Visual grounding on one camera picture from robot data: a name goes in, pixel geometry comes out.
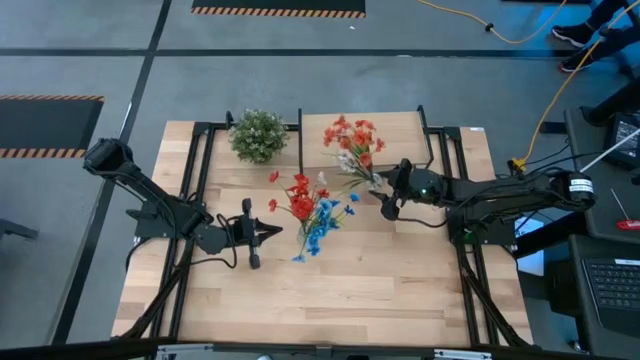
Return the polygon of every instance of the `green leaves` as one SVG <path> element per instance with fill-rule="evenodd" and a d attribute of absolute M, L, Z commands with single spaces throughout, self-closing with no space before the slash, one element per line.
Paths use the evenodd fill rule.
<path fill-rule="evenodd" d="M 238 158 L 255 164 L 269 162 L 287 145 L 289 135 L 282 116 L 262 110 L 247 110 L 229 131 L 231 149 Z"/>

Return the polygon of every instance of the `concrete floor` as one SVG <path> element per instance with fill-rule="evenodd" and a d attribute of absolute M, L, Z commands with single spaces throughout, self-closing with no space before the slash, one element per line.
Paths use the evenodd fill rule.
<path fill-rule="evenodd" d="M 0 53 L 3 48 L 29 47 L 146 49 L 161 4 L 161 0 L 6 0 L 0 3 Z M 482 5 L 456 0 L 447 6 L 474 11 L 511 38 L 530 33 L 554 10 L 499 0 Z M 486 34 L 479 24 L 435 12 L 414 0 L 368 0 L 368 17 L 363 20 L 196 16 L 189 10 L 190 0 L 172 1 L 160 49 L 514 49 Z M 587 6 L 567 7 L 558 22 L 580 22 L 588 13 Z M 515 49 L 567 47 L 541 35 Z M 93 141 L 117 137 L 143 58 L 41 55 L 0 56 L 0 93 L 105 95 Z M 566 79 L 556 69 L 558 61 L 156 57 L 129 145 L 138 165 L 151 174 L 168 120 L 221 120 L 226 110 L 238 114 L 245 108 L 263 108 L 293 122 L 298 107 L 307 113 L 373 112 L 407 111 L 422 104 L 430 124 L 484 127 L 496 171 L 506 172 L 506 161 L 526 151 L 537 120 Z M 596 104 L 626 82 L 613 61 L 598 63 L 576 76 L 550 119 L 560 120 L 562 110 L 570 106 Z M 563 145 L 564 137 L 543 135 L 533 158 Z M 0 174 L 10 174 L 0 176 L 0 217 L 41 232 L 36 242 L 5 237 L 0 243 L 0 284 L 5 289 L 0 296 L 1 348 L 50 341 L 100 186 L 80 167 L 79 160 L 0 160 Z M 116 190 L 70 342 L 109 337 L 135 225 L 124 210 L 136 206 L 131 196 Z M 556 316 L 538 299 L 528 299 L 527 307 L 531 319 Z M 564 320 L 554 323 L 566 331 L 549 333 L 545 323 L 531 321 L 534 339 L 543 348 L 568 351 L 567 333 L 575 329 Z"/>

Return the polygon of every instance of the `wooden table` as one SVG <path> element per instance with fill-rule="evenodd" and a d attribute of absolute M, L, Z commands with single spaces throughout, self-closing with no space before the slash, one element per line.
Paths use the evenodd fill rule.
<path fill-rule="evenodd" d="M 375 123 L 387 149 L 374 156 L 378 165 L 397 164 L 402 157 L 414 162 L 427 158 L 417 112 L 347 114 L 354 121 Z M 305 174 L 332 174 L 330 151 L 321 144 L 321 130 L 338 115 L 305 115 L 303 165 Z M 165 128 L 153 180 L 177 194 L 189 150 L 193 122 L 172 121 Z M 494 177 L 487 138 L 481 128 L 461 128 L 469 177 Z M 179 340 L 199 342 L 457 346 L 468 347 L 460 275 L 447 230 L 417 224 L 389 222 L 380 204 L 369 195 L 355 204 L 356 216 L 323 240 L 322 252 L 306 264 L 293 263 L 299 245 L 299 224 L 283 211 L 270 213 L 268 201 L 286 203 L 286 196 L 268 181 L 273 170 L 281 176 L 298 173 L 298 137 L 270 165 L 240 162 L 231 151 L 226 131 L 215 134 L 205 193 L 209 212 L 240 214 L 240 202 L 251 197 L 253 215 L 284 227 L 259 250 L 262 267 L 251 270 L 248 249 L 239 249 L 235 270 L 216 262 L 194 266 L 188 282 Z M 436 137 L 431 169 L 442 172 Z M 450 153 L 455 162 L 452 145 Z M 337 181 L 330 190 L 339 188 Z M 408 203 L 405 217 L 438 222 L 444 210 Z M 166 239 L 154 239 L 131 260 L 113 334 L 126 331 L 156 294 L 167 250 Z M 492 298 L 507 320 L 531 342 L 529 322 L 520 291 L 516 263 L 498 246 L 483 246 Z M 194 260 L 206 258 L 196 249 Z M 230 259 L 230 250 L 219 256 Z M 165 308 L 161 334 L 168 332 L 173 300 Z M 480 335 L 487 341 L 482 307 L 476 299 Z"/>

